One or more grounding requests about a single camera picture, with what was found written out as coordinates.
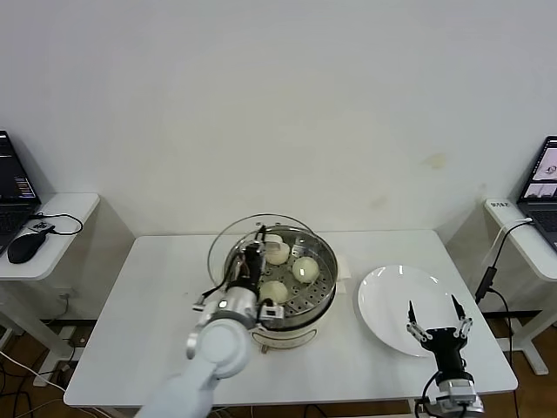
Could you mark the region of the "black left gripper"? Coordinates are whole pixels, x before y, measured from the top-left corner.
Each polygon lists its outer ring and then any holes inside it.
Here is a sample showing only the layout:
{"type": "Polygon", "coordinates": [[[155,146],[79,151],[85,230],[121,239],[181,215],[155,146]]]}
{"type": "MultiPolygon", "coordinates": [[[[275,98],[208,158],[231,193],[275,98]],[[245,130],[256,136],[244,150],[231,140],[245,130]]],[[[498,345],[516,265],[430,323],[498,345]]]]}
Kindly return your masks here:
{"type": "Polygon", "coordinates": [[[249,243],[235,256],[233,268],[235,276],[231,287],[257,287],[260,276],[265,269],[265,236],[267,228],[262,225],[258,229],[258,242],[249,243]]]}

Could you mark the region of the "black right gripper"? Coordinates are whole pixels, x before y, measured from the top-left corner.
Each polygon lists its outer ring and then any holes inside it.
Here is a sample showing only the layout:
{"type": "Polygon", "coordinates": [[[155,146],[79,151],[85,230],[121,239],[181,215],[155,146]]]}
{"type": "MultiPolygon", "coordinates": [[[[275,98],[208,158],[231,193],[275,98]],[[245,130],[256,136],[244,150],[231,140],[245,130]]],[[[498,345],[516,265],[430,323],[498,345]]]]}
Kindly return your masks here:
{"type": "Polygon", "coordinates": [[[460,350],[466,345],[467,336],[472,328],[473,319],[466,315],[464,307],[451,295],[453,306],[459,320],[457,328],[430,328],[425,330],[417,322],[413,303],[409,301],[406,331],[421,346],[433,353],[440,374],[464,374],[465,366],[460,350]]]}

